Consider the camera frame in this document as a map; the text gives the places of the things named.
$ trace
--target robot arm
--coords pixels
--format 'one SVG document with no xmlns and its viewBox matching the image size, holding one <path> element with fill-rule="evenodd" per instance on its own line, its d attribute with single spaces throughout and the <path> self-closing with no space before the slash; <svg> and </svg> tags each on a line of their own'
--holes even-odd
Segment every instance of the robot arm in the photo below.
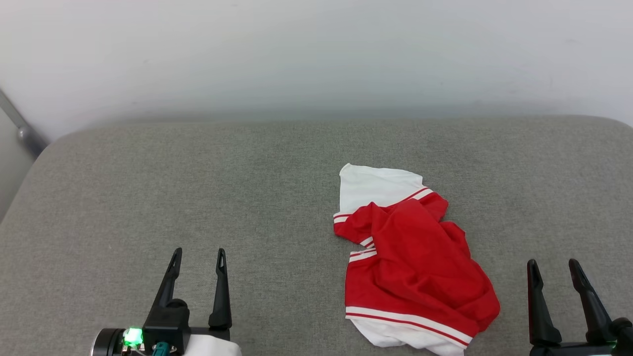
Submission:
<svg viewBox="0 0 633 356">
<path fill-rule="evenodd" d="M 91 356 L 241 356 L 239 346 L 230 342 L 232 318 L 224 249 L 218 250 L 218 281 L 208 327 L 190 327 L 186 302 L 173 298 L 181 259 L 182 249 L 177 248 L 142 329 L 101 330 Z"/>
<path fill-rule="evenodd" d="M 569 260 L 573 287 L 580 295 L 587 321 L 587 342 L 563 343 L 549 316 L 543 297 L 543 281 L 535 260 L 527 262 L 530 321 L 530 356 L 633 355 L 633 328 L 626 318 L 611 321 L 605 306 L 589 283 L 580 263 Z"/>
</svg>

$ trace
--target gray sofa seat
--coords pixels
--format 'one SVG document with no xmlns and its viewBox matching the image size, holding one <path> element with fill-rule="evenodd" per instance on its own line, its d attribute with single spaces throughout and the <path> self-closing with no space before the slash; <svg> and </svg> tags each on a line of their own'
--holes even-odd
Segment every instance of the gray sofa seat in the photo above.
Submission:
<svg viewBox="0 0 633 356">
<path fill-rule="evenodd" d="M 467 355 L 529 352 L 526 263 L 556 326 L 583 340 L 567 260 L 612 317 L 633 317 L 633 129 L 592 117 L 153 124 L 48 147 L 0 226 L 3 354 L 87 355 L 141 325 L 174 248 L 175 296 L 203 326 L 227 251 L 244 355 L 425 355 L 372 346 L 344 319 L 356 246 L 334 236 L 346 163 L 409 170 L 450 202 L 501 314 Z"/>
</svg>

